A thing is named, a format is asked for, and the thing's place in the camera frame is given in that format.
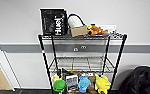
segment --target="black backpack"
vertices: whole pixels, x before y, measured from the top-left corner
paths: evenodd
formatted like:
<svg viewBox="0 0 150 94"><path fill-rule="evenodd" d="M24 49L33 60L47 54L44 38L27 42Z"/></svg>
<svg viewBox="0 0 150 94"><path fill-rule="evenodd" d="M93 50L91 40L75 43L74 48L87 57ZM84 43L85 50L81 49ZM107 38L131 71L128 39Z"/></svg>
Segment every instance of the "black backpack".
<svg viewBox="0 0 150 94"><path fill-rule="evenodd" d="M122 82L119 94L147 94L145 89L150 86L150 67L139 66Z"/></svg>

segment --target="wall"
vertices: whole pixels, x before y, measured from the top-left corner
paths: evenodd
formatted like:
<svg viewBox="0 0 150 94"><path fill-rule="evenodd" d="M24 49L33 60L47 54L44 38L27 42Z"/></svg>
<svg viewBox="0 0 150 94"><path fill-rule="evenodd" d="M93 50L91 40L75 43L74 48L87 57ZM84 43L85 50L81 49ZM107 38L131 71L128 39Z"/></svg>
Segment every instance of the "wall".
<svg viewBox="0 0 150 94"><path fill-rule="evenodd" d="M0 0L0 43L38 44L40 8L65 8L68 14L79 14L87 25L117 25L118 32L128 34L126 45L150 45L150 0ZM49 88L41 54L6 54L22 88ZM116 60L114 54L109 56ZM150 54L124 53L118 75L138 65L150 66ZM115 81L114 89L121 81Z"/></svg>

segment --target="shelf post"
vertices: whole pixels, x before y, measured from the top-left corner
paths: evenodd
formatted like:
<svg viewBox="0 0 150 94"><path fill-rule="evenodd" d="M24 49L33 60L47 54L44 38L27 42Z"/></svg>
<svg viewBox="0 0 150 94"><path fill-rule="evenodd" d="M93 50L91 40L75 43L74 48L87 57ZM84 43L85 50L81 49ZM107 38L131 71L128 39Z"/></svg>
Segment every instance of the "shelf post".
<svg viewBox="0 0 150 94"><path fill-rule="evenodd" d="M115 80L115 76L116 76L116 73L117 73L119 61L120 61L120 58L121 58L121 55L122 55L122 52L123 52L123 48L124 48L124 44L125 44L126 38L127 38L127 35L124 34L123 38L122 38L122 44L120 46L120 50L119 50L116 66L115 66L115 69L114 69L114 73L113 73L112 82L111 82L111 86L110 86L109 92L111 91L113 83L114 83L114 80Z"/></svg>
<svg viewBox="0 0 150 94"><path fill-rule="evenodd" d="M44 49L43 42L42 42L42 35L38 35L38 38L39 38L40 46L41 46L41 49L42 49L42 54L43 54L43 57L44 57L44 61L45 61L46 69L47 69L47 74L48 74L48 78L49 78L49 82L50 82L50 86L51 86L51 90L52 90L52 94L53 94L52 80L51 80L51 77L50 77L50 71L49 71L49 68L48 68L47 60L46 60L45 49Z"/></svg>
<svg viewBox="0 0 150 94"><path fill-rule="evenodd" d="M56 58L56 50L55 50L53 35L51 35L51 39L52 39L52 47L53 47L53 54L54 54L54 59L55 59L55 63L56 63L57 75L59 76L59 78L61 78L61 70L58 69L58 63L57 63L57 58Z"/></svg>
<svg viewBox="0 0 150 94"><path fill-rule="evenodd" d="M102 68L102 75L104 74L104 68L105 68L105 63L106 63L106 60L107 60L107 53L108 53L108 48L109 48L109 42L110 42L110 36L108 37L108 42L107 42L107 45L106 45L106 50L105 50L105 57L104 57L104 64L103 64L103 68Z"/></svg>

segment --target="gray wall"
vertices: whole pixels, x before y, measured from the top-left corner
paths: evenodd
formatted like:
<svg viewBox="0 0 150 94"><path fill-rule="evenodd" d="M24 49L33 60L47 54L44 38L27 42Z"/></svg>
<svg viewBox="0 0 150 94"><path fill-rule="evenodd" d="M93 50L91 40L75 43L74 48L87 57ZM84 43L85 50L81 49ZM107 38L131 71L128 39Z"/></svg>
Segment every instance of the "gray wall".
<svg viewBox="0 0 150 94"><path fill-rule="evenodd" d="M42 34L40 8L65 8L68 14L79 14L87 25L117 25L118 32L128 35L126 45L150 45L150 0L0 0L0 43L37 45L37 35ZM69 43L84 44L83 41ZM112 41L111 44L119 45L120 42ZM6 54L22 88L50 88L40 53ZM108 56L115 63L117 54ZM49 62L52 57L51 53L48 54ZM150 66L150 53L124 53L114 89L118 89L127 75L120 78L120 74L138 65Z"/></svg>

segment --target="wire shelf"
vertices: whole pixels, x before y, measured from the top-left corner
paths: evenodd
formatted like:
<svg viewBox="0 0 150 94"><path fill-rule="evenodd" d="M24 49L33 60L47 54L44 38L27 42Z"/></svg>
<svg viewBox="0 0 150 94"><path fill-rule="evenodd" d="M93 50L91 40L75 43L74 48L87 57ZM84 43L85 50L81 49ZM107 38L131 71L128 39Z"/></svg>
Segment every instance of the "wire shelf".
<svg viewBox="0 0 150 94"><path fill-rule="evenodd" d="M57 65L58 68L64 68L68 71L75 70L75 71L90 71L90 72L97 72L102 73L102 67L104 64L103 57L57 57ZM105 63L104 73L112 73L114 69L114 65L111 61L107 58L107 62ZM51 72L54 73L56 71L56 63L55 59L53 59L52 63L49 66Z"/></svg>

